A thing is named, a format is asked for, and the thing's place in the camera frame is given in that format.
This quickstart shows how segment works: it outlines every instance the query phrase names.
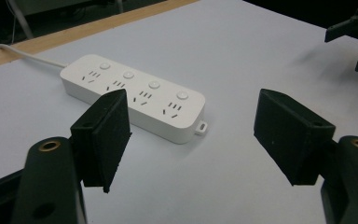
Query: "electrical socket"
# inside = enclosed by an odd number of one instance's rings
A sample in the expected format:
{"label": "electrical socket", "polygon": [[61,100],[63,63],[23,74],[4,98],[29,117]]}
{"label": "electrical socket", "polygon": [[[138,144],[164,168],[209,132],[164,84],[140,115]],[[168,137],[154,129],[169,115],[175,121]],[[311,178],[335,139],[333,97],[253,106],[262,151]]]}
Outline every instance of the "electrical socket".
{"label": "electrical socket", "polygon": [[130,123],[176,144],[206,133],[205,97],[197,91],[94,54],[62,69],[61,78],[68,94],[91,105],[109,91],[125,89]]}

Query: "wooden strip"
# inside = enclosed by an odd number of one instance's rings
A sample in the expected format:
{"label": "wooden strip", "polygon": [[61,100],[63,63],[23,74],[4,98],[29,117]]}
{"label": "wooden strip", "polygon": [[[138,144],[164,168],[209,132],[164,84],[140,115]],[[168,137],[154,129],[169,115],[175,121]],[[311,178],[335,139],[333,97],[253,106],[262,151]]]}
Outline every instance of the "wooden strip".
{"label": "wooden strip", "polygon": [[[133,11],[79,25],[77,27],[59,31],[50,35],[44,35],[35,39],[26,40],[14,44],[13,47],[27,53],[35,54],[89,35],[94,35],[132,21],[138,21],[197,1],[198,0],[167,0],[155,5],[138,8]],[[0,49],[0,64],[9,63],[19,58],[21,58],[20,55]]]}

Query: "white table surface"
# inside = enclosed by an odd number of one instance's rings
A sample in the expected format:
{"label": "white table surface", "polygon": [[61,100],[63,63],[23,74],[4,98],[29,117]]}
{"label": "white table surface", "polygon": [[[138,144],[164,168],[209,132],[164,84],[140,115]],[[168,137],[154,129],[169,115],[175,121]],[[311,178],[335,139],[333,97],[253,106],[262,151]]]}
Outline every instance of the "white table surface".
{"label": "white table surface", "polygon": [[[89,223],[325,223],[316,186],[291,187],[254,138],[260,89],[281,91],[358,135],[358,40],[240,0],[197,3],[38,56],[70,63],[95,53],[199,91],[209,131],[176,145],[131,125],[111,192],[84,189]],[[89,105],[67,95],[60,69],[0,66],[0,177],[31,145],[69,137]]]}

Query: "round button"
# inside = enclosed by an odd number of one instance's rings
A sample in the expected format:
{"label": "round button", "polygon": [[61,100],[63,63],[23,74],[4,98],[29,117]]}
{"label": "round button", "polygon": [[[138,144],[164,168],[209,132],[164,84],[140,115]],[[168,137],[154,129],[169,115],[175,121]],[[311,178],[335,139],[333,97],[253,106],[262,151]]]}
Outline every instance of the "round button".
{"label": "round button", "polygon": [[110,68],[110,64],[109,63],[101,63],[100,68],[103,70],[106,70],[106,69]]}
{"label": "round button", "polygon": [[188,94],[185,91],[179,91],[178,93],[176,93],[176,96],[180,99],[180,100],[185,100],[188,98]]}
{"label": "round button", "polygon": [[159,87],[159,83],[157,81],[151,81],[149,82],[149,87],[155,90]]}
{"label": "round button", "polygon": [[135,76],[135,74],[133,74],[133,72],[125,72],[123,74],[123,77],[126,78],[126,79],[133,78],[134,76]]}

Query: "power cord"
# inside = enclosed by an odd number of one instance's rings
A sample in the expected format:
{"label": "power cord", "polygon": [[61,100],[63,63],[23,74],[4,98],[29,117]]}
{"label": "power cord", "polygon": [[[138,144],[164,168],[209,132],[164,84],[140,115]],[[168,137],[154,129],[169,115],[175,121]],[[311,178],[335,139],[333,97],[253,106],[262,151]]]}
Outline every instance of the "power cord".
{"label": "power cord", "polygon": [[9,45],[5,45],[5,44],[0,44],[0,49],[6,49],[6,50],[9,50],[9,51],[13,51],[13,52],[15,52],[17,54],[20,54],[21,56],[24,56],[26,58],[30,58],[30,59],[39,61],[41,63],[47,63],[47,64],[54,65],[54,66],[61,67],[61,68],[64,68],[64,67],[66,67],[68,65],[68,64],[56,63],[56,62],[53,62],[53,61],[50,61],[50,60],[47,60],[47,59],[35,57],[32,54],[26,53],[26,52],[21,51],[19,49],[15,49],[15,48],[13,48],[13,47],[11,47]]}

